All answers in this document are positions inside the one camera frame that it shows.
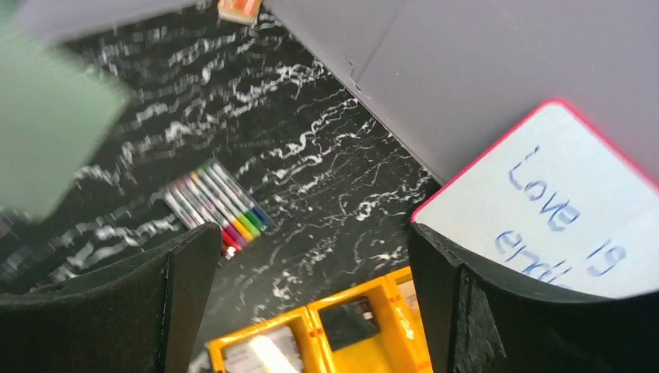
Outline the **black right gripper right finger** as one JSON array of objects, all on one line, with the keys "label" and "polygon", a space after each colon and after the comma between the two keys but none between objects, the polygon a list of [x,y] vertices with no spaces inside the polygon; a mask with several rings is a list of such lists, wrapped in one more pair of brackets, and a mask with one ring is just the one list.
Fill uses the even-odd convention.
[{"label": "black right gripper right finger", "polygon": [[558,288],[410,226],[410,267],[436,372],[656,372],[658,295]]}]

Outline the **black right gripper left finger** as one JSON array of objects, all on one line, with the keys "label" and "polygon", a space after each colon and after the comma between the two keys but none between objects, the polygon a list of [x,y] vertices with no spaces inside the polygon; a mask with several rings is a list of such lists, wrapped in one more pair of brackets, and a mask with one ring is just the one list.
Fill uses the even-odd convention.
[{"label": "black right gripper left finger", "polygon": [[207,223],[143,253],[1,297],[3,372],[185,372],[221,255]]}]

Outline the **orange plastic bin tray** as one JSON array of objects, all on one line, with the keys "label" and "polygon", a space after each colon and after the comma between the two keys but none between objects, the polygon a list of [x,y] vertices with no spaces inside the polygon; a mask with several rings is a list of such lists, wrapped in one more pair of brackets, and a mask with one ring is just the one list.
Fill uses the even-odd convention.
[{"label": "orange plastic bin tray", "polygon": [[211,340],[213,372],[431,372],[409,267]]}]

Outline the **gold VIP card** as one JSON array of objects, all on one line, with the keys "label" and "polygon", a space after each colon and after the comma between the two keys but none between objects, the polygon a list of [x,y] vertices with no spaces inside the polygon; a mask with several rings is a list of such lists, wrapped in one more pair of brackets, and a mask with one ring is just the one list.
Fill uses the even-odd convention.
[{"label": "gold VIP card", "polygon": [[413,280],[411,278],[400,280],[397,282],[397,288],[407,308],[410,311],[418,312],[419,306]]}]

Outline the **black VIP card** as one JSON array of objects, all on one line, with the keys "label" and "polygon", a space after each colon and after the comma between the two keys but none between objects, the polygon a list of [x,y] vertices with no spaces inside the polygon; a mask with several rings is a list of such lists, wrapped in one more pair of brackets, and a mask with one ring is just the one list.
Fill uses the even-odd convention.
[{"label": "black VIP card", "polygon": [[332,351],[337,351],[380,333],[367,297],[352,298],[319,310],[320,321]]}]

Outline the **white silver card stack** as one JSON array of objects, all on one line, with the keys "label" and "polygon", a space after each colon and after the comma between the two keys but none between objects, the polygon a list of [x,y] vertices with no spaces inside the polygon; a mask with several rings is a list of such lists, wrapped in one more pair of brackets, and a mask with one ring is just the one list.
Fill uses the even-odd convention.
[{"label": "white silver card stack", "polygon": [[289,326],[226,347],[223,350],[227,372],[303,372],[304,363]]}]

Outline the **small orange card pack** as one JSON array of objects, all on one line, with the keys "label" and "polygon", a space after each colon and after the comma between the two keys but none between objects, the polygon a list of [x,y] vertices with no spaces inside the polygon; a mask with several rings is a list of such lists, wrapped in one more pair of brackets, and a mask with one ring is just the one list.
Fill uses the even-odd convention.
[{"label": "small orange card pack", "polygon": [[219,0],[217,10],[223,20],[252,25],[258,18],[261,4],[261,0]]}]

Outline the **coloured marker pen set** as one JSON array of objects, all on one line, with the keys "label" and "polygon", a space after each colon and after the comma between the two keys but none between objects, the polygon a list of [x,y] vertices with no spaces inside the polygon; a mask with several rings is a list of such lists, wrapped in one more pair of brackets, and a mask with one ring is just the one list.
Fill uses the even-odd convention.
[{"label": "coloured marker pen set", "polygon": [[217,160],[173,180],[162,198],[188,229],[212,223],[221,229],[221,255],[229,260],[273,228],[273,219]]}]

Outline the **pink framed whiteboard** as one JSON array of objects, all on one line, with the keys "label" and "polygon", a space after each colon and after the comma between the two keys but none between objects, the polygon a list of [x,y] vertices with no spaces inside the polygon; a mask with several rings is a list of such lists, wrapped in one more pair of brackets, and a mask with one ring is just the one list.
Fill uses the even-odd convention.
[{"label": "pink framed whiteboard", "polygon": [[658,289],[658,183],[562,99],[534,109],[411,217],[468,251],[605,298]]}]

